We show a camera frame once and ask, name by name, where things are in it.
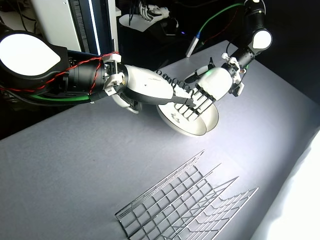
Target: table surface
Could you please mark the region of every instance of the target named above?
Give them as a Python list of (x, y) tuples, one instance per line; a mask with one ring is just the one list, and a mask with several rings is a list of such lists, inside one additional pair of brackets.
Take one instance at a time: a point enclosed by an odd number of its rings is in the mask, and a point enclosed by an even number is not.
[[(182, 80), (210, 57), (221, 66), (226, 45), (162, 71)], [(3, 139), (0, 239), (125, 239), (114, 214), (202, 149), (208, 168), (240, 176), (227, 195), (259, 187), (217, 238), (249, 239), (320, 126), (320, 108), (257, 61), (244, 83), (240, 97), (216, 103), (217, 127), (198, 138), (172, 130), (155, 106), (132, 114), (105, 98)]]

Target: cable connector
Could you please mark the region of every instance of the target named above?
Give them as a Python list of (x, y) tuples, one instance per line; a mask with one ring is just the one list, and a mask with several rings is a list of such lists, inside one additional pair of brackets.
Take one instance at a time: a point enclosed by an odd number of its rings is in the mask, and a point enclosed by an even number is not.
[(199, 41), (199, 37), (200, 37), (200, 33), (198, 32), (198, 34), (193, 38), (188, 50), (185, 53), (187, 58), (189, 58), (191, 56), (192, 52), (194, 51), (195, 47), (197, 46), (197, 43)]

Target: green cable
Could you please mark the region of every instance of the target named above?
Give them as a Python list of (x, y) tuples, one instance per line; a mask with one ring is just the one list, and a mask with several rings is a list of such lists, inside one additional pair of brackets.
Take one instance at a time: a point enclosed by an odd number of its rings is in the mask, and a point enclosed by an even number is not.
[(231, 9), (231, 8), (237, 7), (237, 6), (244, 6), (244, 4), (243, 4), (243, 3), (233, 4), (233, 5), (231, 5), (231, 6), (228, 6), (228, 7), (224, 8), (224, 9), (222, 9), (221, 11), (217, 12), (215, 15), (213, 15), (212, 17), (210, 17), (210, 18), (202, 25), (202, 27), (200, 28), (200, 30), (199, 30), (199, 32), (198, 32), (198, 34), (197, 34), (197, 37), (200, 37), (201, 31), (204, 29), (204, 27), (207, 25), (208, 22), (210, 22), (212, 19), (214, 19), (216, 16), (222, 14), (223, 12), (225, 12), (225, 11)]
[(41, 100), (54, 101), (54, 102), (75, 102), (75, 101), (89, 100), (89, 96), (76, 96), (76, 97), (70, 97), (70, 98), (46, 98), (38, 95), (30, 95), (30, 97), (34, 99), (41, 99)]

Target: robotic arm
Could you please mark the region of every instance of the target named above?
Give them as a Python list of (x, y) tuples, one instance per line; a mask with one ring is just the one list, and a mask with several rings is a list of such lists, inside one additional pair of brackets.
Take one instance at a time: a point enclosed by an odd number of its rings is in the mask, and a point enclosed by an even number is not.
[[(139, 112), (141, 103), (157, 105), (169, 125), (174, 123), (180, 129), (191, 126), (197, 135), (205, 134), (214, 127), (205, 126), (198, 133), (193, 123), (203, 121), (206, 125), (208, 121), (201, 118), (212, 113), (213, 103), (226, 93), (240, 95), (244, 87), (240, 73), (272, 42), (264, 27), (263, 1), (246, 0), (244, 6), (245, 45), (231, 56), (224, 53), (226, 63), (221, 67), (211, 60), (185, 82), (122, 64), (116, 51), (101, 56), (68, 51), (33, 33), (13, 31), (0, 24), (0, 90), (46, 106), (93, 103), (107, 96), (134, 113)], [(191, 89), (186, 83), (195, 80), (198, 82)]]

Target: metal dish rack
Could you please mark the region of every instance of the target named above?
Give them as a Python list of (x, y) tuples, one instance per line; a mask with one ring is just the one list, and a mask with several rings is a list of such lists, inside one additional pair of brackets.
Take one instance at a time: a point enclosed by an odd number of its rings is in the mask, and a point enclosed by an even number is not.
[(129, 240), (213, 240), (258, 190), (220, 197), (238, 177), (214, 187), (196, 167), (201, 151), (115, 216)]

